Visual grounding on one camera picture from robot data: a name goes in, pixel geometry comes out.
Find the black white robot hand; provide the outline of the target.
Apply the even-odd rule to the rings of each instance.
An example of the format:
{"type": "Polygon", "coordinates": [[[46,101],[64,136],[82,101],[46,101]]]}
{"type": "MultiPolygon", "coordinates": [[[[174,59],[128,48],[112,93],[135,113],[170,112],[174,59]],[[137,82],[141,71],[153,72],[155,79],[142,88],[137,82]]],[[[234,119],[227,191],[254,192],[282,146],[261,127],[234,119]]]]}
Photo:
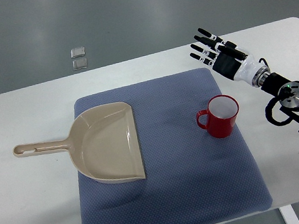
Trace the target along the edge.
{"type": "Polygon", "coordinates": [[[202,28],[195,36],[198,44],[191,44],[190,57],[209,66],[214,72],[233,81],[244,81],[261,87],[271,74],[265,60],[256,61],[253,55],[231,41],[225,41],[202,28]]]}

